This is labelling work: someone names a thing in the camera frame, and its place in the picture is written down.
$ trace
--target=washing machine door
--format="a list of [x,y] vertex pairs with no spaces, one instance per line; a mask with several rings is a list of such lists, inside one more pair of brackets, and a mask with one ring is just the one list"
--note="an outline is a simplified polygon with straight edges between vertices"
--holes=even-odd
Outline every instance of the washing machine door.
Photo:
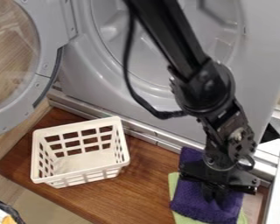
[[62,7],[0,0],[0,134],[33,112],[56,76],[61,47],[75,34],[65,29]]

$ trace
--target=purple towel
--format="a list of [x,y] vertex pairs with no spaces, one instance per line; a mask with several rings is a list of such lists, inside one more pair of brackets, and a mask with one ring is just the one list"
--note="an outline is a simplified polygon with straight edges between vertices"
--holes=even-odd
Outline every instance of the purple towel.
[[[179,162],[201,160],[201,153],[184,147]],[[212,224],[235,224],[242,207],[243,193],[230,192],[218,205],[215,200],[210,203],[203,198],[200,183],[178,180],[178,185],[171,202],[171,210],[194,220]]]

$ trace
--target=black cable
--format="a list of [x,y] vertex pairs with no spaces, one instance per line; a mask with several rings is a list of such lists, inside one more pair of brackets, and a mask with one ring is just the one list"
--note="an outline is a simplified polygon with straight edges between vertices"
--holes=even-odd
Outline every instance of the black cable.
[[182,110],[158,111],[154,109],[144,98],[138,95],[134,90],[134,88],[131,86],[130,77],[129,77],[129,59],[130,59],[130,50],[132,48],[132,44],[134,41],[134,33],[135,33],[135,16],[133,12],[129,11],[129,30],[124,46],[122,66],[123,66],[123,78],[125,80],[130,95],[137,103],[139,103],[142,107],[147,109],[152,115],[154,115],[158,119],[166,120],[173,117],[187,116],[187,113]]

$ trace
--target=green sponge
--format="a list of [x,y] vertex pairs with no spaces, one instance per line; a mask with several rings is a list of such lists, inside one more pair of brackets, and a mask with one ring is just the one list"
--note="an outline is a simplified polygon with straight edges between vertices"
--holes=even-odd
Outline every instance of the green sponge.
[[[177,187],[179,180],[179,173],[173,172],[168,175],[168,183],[169,183],[169,194],[170,200],[173,199],[175,188]],[[185,217],[179,213],[173,212],[174,220],[176,224],[204,224],[204,222],[193,220],[191,218]],[[244,212],[241,210],[239,215],[239,220],[237,224],[248,224]]]

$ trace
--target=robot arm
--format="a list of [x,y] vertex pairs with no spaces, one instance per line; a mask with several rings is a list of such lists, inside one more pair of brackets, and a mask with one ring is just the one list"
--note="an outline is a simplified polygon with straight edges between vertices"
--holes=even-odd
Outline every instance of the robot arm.
[[[203,52],[176,0],[124,2],[129,7],[129,33],[123,67],[133,98],[160,119],[196,116],[206,132],[203,161],[182,164],[180,177],[201,181],[207,200],[222,200],[230,189],[256,193],[260,181],[247,172],[255,163],[254,132],[235,99],[235,81],[229,69]],[[162,114],[132,89],[127,73],[135,18],[167,59],[171,89],[182,112]]]

